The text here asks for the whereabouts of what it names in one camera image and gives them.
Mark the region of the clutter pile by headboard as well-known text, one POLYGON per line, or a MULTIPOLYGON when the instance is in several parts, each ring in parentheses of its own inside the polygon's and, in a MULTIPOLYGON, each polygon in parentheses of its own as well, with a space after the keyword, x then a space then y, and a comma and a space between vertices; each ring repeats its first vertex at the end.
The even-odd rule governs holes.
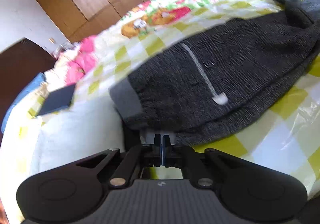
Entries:
POLYGON ((59 56, 66 50, 72 49, 73 48, 73 43, 71 43, 70 41, 67 41, 63 44, 59 44, 56 49, 51 52, 51 55, 53 56, 53 58, 55 58, 56 60, 59 58, 59 56))

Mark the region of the dark grey plaid pants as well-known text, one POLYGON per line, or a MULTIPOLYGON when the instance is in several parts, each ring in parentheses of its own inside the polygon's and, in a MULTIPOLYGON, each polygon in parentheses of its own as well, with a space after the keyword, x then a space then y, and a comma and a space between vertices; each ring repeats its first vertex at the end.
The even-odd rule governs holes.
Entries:
POLYGON ((276 1, 283 11, 192 35, 112 86, 125 124, 197 145, 256 121, 319 54, 319 0, 276 1))

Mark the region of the dark wooden headboard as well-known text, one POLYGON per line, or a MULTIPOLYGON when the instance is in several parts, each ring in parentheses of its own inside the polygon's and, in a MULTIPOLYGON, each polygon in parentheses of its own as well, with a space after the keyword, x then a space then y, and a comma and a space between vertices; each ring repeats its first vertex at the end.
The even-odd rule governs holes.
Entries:
POLYGON ((17 95, 38 73, 53 68, 56 59, 27 38, 1 52, 1 120, 17 95))

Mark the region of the dark blue notebook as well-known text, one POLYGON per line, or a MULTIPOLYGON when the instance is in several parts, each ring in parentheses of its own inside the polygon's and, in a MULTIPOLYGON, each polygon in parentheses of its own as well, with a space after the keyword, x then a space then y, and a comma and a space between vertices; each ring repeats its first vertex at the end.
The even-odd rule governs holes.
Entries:
POLYGON ((37 116, 43 116, 48 113, 69 108, 75 92, 75 87, 76 84, 71 84, 49 93, 48 97, 45 99, 42 107, 40 108, 40 111, 37 113, 37 116))

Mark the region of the checkered floral bed quilt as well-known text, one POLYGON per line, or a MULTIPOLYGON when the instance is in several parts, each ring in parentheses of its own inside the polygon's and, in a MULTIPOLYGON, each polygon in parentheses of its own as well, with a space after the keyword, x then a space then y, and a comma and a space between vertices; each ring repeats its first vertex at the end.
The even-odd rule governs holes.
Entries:
MULTIPOLYGON (((279 11, 273 0, 151 0, 116 25, 96 34, 97 65, 76 86, 72 106, 37 117, 46 90, 60 83, 48 72, 47 85, 13 109, 1 144, 1 201, 10 223, 21 223, 16 202, 20 183, 41 170, 110 147, 122 148, 120 118, 109 87, 170 45, 231 18, 279 11)), ((319 60, 289 92, 241 132, 195 147, 213 147, 291 174, 319 194, 319 60)))

